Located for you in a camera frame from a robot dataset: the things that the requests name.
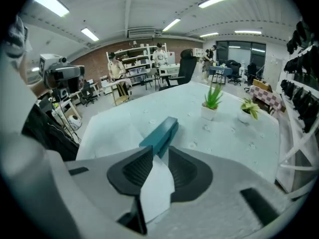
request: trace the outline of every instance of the office chair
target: office chair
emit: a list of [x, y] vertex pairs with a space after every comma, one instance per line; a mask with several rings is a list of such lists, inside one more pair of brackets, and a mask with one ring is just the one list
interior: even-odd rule
[[[255, 63], [251, 63], [250, 65], [247, 66], [248, 72], [247, 72], [247, 85], [253, 85], [254, 79], [256, 79], [256, 73], [257, 73], [257, 66]], [[249, 91], [249, 87], [244, 88], [246, 92]]]
[[90, 88], [90, 83], [84, 83], [83, 89], [81, 90], [83, 100], [80, 100], [81, 103], [85, 106], [88, 106], [89, 103], [94, 104], [94, 100], [97, 100], [96, 96], [93, 96], [93, 91]]
[[[193, 75], [196, 63], [197, 63], [197, 58], [193, 57], [193, 50], [192, 49], [186, 49], [183, 50], [180, 53], [180, 65], [179, 65], [179, 72], [177, 77], [170, 77], [170, 81], [175, 81], [177, 80], [178, 85], [186, 84], [190, 82], [191, 77]], [[171, 86], [166, 86], [166, 87], [160, 87], [159, 91], [173, 88], [177, 85], [171, 85]]]
[[233, 82], [235, 85], [239, 84], [241, 86], [241, 75], [239, 75], [239, 68], [241, 64], [235, 60], [228, 60], [226, 66], [233, 70], [232, 74], [228, 77], [230, 80], [228, 82]]

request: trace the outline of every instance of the green plant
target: green plant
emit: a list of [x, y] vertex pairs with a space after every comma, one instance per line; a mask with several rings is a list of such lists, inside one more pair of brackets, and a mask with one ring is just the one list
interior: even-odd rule
[[251, 114], [251, 116], [257, 120], [257, 111], [259, 110], [259, 106], [255, 103], [253, 103], [253, 101], [251, 99], [248, 98], [244, 98], [243, 100], [243, 104], [240, 107], [245, 113]]
[[211, 86], [209, 88], [207, 97], [205, 96], [205, 104], [207, 108], [215, 110], [218, 108], [218, 104], [221, 103], [219, 99], [223, 96], [221, 92], [221, 86], [216, 85], [214, 91], [212, 92]]

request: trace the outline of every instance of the ceiling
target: ceiling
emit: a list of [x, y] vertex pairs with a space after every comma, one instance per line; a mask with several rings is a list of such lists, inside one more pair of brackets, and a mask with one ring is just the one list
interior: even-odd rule
[[[234, 35], [234, 30], [260, 29], [269, 41], [285, 44], [301, 18], [290, 0], [226, 0], [204, 9], [198, 7], [204, 0], [59, 1], [70, 11], [64, 17], [32, 0], [21, 9], [20, 17], [30, 30], [30, 63], [37, 63], [40, 53], [75, 57], [125, 40], [128, 28], [153, 27], [161, 34], [176, 18], [181, 21], [162, 36], [200, 39], [199, 35], [211, 32]], [[93, 42], [85, 36], [81, 32], [85, 27], [100, 40]]]

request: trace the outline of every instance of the white pot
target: white pot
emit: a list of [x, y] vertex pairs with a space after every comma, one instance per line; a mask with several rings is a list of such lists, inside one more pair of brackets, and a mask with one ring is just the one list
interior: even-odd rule
[[201, 117], [207, 120], [213, 120], [217, 113], [217, 109], [212, 110], [206, 106], [201, 106]]
[[250, 114], [244, 112], [242, 109], [239, 109], [237, 117], [238, 117], [239, 121], [241, 121], [242, 123], [249, 123], [252, 119], [252, 116]]

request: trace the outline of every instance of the brick wall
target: brick wall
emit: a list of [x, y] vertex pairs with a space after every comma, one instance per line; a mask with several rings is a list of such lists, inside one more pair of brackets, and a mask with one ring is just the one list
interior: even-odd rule
[[[203, 44], [195, 41], [180, 40], [180, 39], [167, 39], [167, 38], [155, 38], [153, 41], [151, 39], [140, 39], [136, 40], [138, 46], [141, 43], [149, 44], [150, 46], [156, 45], [158, 42], [162, 44], [166, 43], [167, 51], [175, 52], [175, 62], [179, 63], [181, 51], [188, 48], [203, 48]], [[94, 50], [82, 57], [79, 57], [72, 61], [74, 65], [84, 65], [85, 66], [85, 79], [93, 79], [94, 82], [99, 82], [100, 77], [108, 74], [108, 60], [106, 57], [106, 52], [115, 52], [119, 49], [130, 49], [130, 44], [133, 41], [119, 42], [112, 45], [104, 46], [100, 49]]]

